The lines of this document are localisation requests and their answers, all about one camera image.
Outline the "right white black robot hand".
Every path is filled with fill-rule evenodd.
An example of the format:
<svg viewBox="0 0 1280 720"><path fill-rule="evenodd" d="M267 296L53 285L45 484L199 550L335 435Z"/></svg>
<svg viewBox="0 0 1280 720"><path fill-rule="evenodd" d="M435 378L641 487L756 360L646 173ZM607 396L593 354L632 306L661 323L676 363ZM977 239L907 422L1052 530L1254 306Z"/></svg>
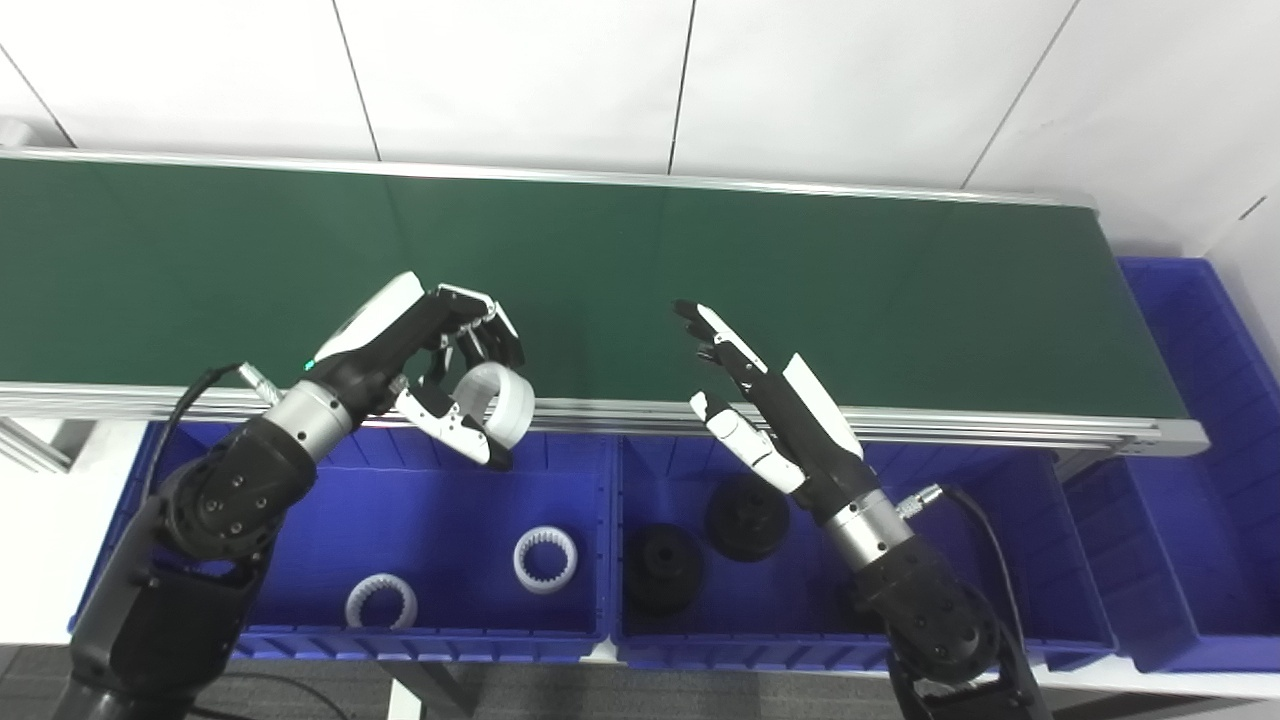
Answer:
<svg viewBox="0 0 1280 720"><path fill-rule="evenodd" d="M721 366L767 427L751 423L721 396L699 389L689 405L730 452L776 489L796 498L819 527L867 512L879 489L860 443L823 389L771 369L710 307L673 302L698 356Z"/></svg>

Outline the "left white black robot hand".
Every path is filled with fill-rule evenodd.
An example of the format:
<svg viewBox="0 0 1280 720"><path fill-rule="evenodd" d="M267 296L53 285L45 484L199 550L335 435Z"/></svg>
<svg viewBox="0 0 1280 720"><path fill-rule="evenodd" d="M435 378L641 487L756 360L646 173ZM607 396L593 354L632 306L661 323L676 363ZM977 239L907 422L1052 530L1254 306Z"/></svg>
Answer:
<svg viewBox="0 0 1280 720"><path fill-rule="evenodd" d="M355 429L393 410L474 462L508 470L516 442L499 439L439 386L454 354L470 369L525 363L518 332L493 297L454 284L425 290L404 272L316 351L301 378L325 389Z"/></svg>

